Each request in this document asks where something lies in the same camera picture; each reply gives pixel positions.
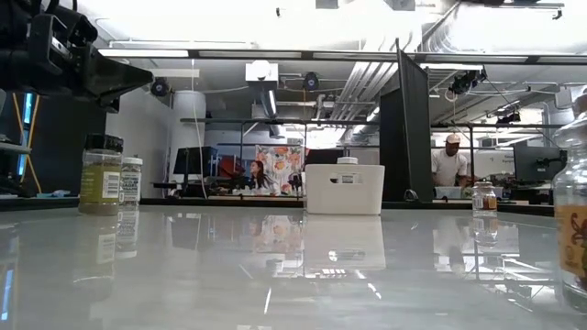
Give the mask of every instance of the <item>person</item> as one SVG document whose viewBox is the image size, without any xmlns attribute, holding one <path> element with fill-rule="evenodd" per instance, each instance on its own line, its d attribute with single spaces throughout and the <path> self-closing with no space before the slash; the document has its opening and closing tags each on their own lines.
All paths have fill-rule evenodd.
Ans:
<svg viewBox="0 0 587 330">
<path fill-rule="evenodd" d="M 451 134 L 445 148 L 432 153 L 432 180 L 436 187 L 452 187 L 459 175 L 459 186 L 467 185 L 467 158 L 459 154 L 460 137 Z"/>
<path fill-rule="evenodd" d="M 250 163 L 250 177 L 252 180 L 252 189 L 259 191 L 262 191 L 263 189 L 269 190 L 269 193 L 272 196 L 279 193 L 279 188 L 276 183 L 265 174 L 265 167 L 262 161 L 255 160 Z"/>
</svg>

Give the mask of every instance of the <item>white jar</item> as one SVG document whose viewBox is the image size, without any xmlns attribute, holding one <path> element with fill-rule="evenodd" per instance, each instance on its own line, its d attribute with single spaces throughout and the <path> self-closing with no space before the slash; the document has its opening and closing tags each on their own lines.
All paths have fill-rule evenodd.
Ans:
<svg viewBox="0 0 587 330">
<path fill-rule="evenodd" d="M 122 206 L 138 206 L 140 202 L 140 179 L 142 174 L 143 159 L 123 158 L 122 171 L 120 172 L 121 193 L 120 204 Z"/>
</svg>

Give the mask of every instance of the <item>partition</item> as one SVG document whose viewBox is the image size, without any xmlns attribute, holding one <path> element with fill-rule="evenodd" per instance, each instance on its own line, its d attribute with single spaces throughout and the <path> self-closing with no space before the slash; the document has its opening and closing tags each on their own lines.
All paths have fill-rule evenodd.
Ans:
<svg viewBox="0 0 587 330">
<path fill-rule="evenodd" d="M 385 166 L 383 200 L 401 202 L 414 190 L 422 202 L 431 202 L 433 184 L 428 114 L 428 77 L 419 65 L 398 49 L 398 88 L 382 96 L 380 163 Z"/>
</svg>

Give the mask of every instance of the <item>cap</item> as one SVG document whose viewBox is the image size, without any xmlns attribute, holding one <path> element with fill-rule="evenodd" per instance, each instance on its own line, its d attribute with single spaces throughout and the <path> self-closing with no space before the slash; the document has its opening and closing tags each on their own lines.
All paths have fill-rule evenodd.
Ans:
<svg viewBox="0 0 587 330">
<path fill-rule="evenodd" d="M 106 134 L 88 134 L 85 138 L 86 150 L 106 149 L 122 153 L 124 141 L 120 137 L 113 137 Z"/>
<path fill-rule="evenodd" d="M 460 143 L 460 137 L 456 134 L 451 134 L 447 137 L 447 143 Z"/>
<path fill-rule="evenodd" d="M 337 164 L 359 164 L 359 160 L 355 157 L 338 157 Z"/>
<path fill-rule="evenodd" d="M 123 164 L 129 164 L 129 165 L 142 165 L 143 164 L 143 159 L 132 158 L 132 157 L 124 157 L 122 159 L 122 163 Z"/>
</svg>

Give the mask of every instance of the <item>white shirt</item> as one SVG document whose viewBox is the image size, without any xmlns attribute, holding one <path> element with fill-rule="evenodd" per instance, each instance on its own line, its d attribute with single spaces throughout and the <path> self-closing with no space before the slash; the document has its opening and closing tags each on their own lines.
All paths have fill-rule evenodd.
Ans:
<svg viewBox="0 0 587 330">
<path fill-rule="evenodd" d="M 446 150 L 437 150 L 432 153 L 432 172 L 437 175 L 440 186 L 452 187 L 457 174 L 467 175 L 467 158 L 459 153 L 450 157 Z"/>
</svg>

